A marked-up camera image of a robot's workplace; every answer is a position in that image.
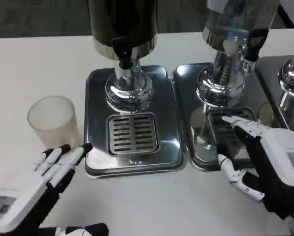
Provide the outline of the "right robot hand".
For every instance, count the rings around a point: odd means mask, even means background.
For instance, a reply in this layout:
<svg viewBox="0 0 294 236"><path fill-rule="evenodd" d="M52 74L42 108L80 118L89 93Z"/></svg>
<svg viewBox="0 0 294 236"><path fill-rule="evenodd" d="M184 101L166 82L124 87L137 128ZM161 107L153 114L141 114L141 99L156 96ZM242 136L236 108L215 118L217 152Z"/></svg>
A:
<svg viewBox="0 0 294 236"><path fill-rule="evenodd" d="M280 219L294 218L294 131L272 128L238 116L222 116L246 145L256 174L235 169L225 148L218 147L221 171L237 190Z"/></svg>

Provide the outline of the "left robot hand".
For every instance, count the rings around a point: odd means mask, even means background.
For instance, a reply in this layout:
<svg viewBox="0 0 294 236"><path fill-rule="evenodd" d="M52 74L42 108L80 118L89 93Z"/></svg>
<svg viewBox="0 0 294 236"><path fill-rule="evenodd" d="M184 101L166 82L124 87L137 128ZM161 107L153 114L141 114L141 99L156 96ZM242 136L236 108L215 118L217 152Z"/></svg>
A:
<svg viewBox="0 0 294 236"><path fill-rule="evenodd" d="M0 186L0 236L107 236L104 223L42 227L41 224L71 183L76 167L92 150L85 143L42 152L28 170Z"/></svg>

